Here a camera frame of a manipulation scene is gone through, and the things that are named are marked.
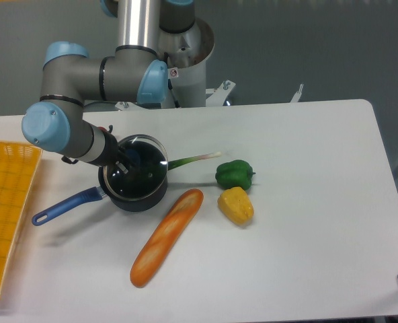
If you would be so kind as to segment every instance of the baguette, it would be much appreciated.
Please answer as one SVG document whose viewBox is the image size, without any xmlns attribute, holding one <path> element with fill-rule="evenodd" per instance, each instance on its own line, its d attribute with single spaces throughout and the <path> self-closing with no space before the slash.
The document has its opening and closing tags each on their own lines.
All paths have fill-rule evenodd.
<svg viewBox="0 0 398 323">
<path fill-rule="evenodd" d="M 202 191 L 194 188 L 183 193 L 175 202 L 139 252 L 130 270 L 130 281 L 134 286 L 144 287 L 153 278 L 178 237 L 197 214 L 203 200 Z"/>
</svg>

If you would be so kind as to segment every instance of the blue joint cap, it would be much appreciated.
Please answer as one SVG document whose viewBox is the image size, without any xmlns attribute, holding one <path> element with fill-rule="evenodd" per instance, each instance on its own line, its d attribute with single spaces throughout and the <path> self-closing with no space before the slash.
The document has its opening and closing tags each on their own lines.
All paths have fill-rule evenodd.
<svg viewBox="0 0 398 323">
<path fill-rule="evenodd" d="M 111 13 L 111 11 L 108 9 L 108 7 L 106 7 L 105 0 L 100 0 L 100 9 L 102 9 L 102 11 L 103 11 L 108 17 L 111 17 L 111 18 L 115 18 L 115 17 L 116 17 L 115 15 L 113 15 L 113 14 Z"/>
<path fill-rule="evenodd" d="M 173 5 L 191 5 L 193 3 L 193 0 L 166 0 L 169 3 L 172 3 Z"/>
<path fill-rule="evenodd" d="M 73 42 L 53 42 L 46 50 L 44 66 L 49 61 L 65 55 L 89 57 L 89 52 L 81 45 L 74 44 Z"/>
<path fill-rule="evenodd" d="M 167 65 L 155 59 L 145 71 L 136 101 L 139 104 L 162 103 L 166 99 L 167 90 Z"/>
<path fill-rule="evenodd" d="M 22 132 L 28 142 L 47 151 L 63 150 L 71 136 L 66 114 L 50 102 L 38 102 L 27 109 Z"/>
</svg>

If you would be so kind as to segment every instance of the black object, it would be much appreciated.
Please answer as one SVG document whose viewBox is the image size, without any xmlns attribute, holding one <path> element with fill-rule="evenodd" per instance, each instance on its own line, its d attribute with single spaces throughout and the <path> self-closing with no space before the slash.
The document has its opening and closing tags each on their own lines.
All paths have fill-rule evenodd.
<svg viewBox="0 0 398 323">
<path fill-rule="evenodd" d="M 148 47 L 144 47 L 141 45 L 121 45 L 119 47 L 116 48 L 116 52 L 118 52 L 119 50 L 123 50 L 123 49 L 137 49 L 137 50 L 144 50 L 146 52 L 149 52 L 155 56 L 157 56 L 157 53 L 155 50 L 148 48 Z"/>
<path fill-rule="evenodd" d="M 374 323 L 374 318 L 334 318 L 330 320 L 296 321 L 296 323 Z"/>
<path fill-rule="evenodd" d="M 103 101 L 106 101 L 105 86 L 104 86 L 105 64 L 109 58 L 110 57 L 105 57 L 104 59 L 102 59 L 99 68 L 99 93 Z"/>
<path fill-rule="evenodd" d="M 45 100 L 66 101 L 66 102 L 74 103 L 74 104 L 76 104 L 76 105 L 78 105 L 78 106 L 80 106 L 82 108 L 84 107 L 84 104 L 81 101 L 79 101 L 77 99 L 74 99 L 74 98 L 70 98 L 68 96 L 61 96 L 61 95 L 58 95 L 58 94 L 47 94 L 46 96 L 41 96 L 39 98 L 40 102 L 41 101 L 45 101 Z"/>
<path fill-rule="evenodd" d="M 172 82 L 170 79 L 167 80 L 167 86 L 171 92 L 173 103 L 175 104 L 175 107 L 181 108 L 180 103 L 178 102 L 177 98 L 175 97 L 175 94 L 173 93 L 173 86 L 172 86 Z"/>
<path fill-rule="evenodd" d="M 136 140 L 135 137 L 119 142 L 120 151 L 130 161 L 130 165 L 124 165 L 126 173 L 115 164 L 101 167 L 98 172 L 100 186 L 111 201 L 132 212 L 154 207 L 167 190 L 167 158 L 162 153 L 163 146 L 158 148 L 149 140 Z"/>
<path fill-rule="evenodd" d="M 78 159 L 71 160 L 71 158 L 69 158 L 67 156 L 63 156 L 62 162 L 65 162 L 66 164 L 69 164 L 69 165 L 75 165 L 78 162 Z"/>
</svg>

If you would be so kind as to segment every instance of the green bell pepper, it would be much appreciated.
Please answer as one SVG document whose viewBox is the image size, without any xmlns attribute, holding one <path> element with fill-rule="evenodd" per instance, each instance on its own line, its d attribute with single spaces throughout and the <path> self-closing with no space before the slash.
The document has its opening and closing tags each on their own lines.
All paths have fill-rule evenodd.
<svg viewBox="0 0 398 323">
<path fill-rule="evenodd" d="M 236 159 L 217 167 L 215 179 L 225 190 L 236 186 L 248 190 L 254 174 L 253 168 L 246 161 Z"/>
</svg>

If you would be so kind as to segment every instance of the yellow bell pepper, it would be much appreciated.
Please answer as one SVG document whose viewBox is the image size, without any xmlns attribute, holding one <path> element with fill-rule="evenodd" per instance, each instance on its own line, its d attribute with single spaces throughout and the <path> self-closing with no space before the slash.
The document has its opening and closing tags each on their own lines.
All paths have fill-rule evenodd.
<svg viewBox="0 0 398 323">
<path fill-rule="evenodd" d="M 253 205 L 241 187 L 225 190 L 217 203 L 220 210 L 237 225 L 243 225 L 253 217 Z"/>
</svg>

